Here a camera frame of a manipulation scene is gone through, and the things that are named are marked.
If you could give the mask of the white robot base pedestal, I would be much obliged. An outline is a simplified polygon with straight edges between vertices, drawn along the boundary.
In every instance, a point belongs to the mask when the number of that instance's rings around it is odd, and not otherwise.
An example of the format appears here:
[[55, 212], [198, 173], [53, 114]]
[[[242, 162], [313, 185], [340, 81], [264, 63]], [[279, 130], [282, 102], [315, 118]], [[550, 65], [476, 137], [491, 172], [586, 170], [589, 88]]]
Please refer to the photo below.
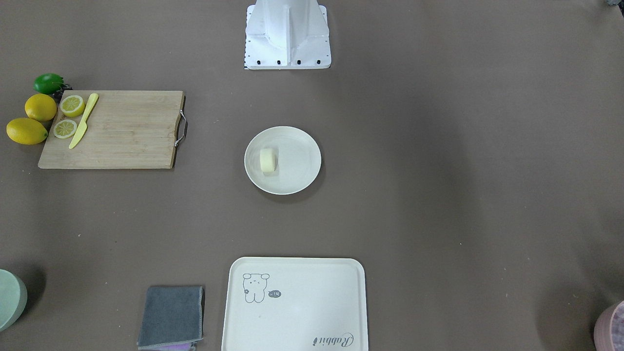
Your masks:
[[328, 12], [316, 0], [257, 0], [247, 7], [244, 68], [327, 69]]

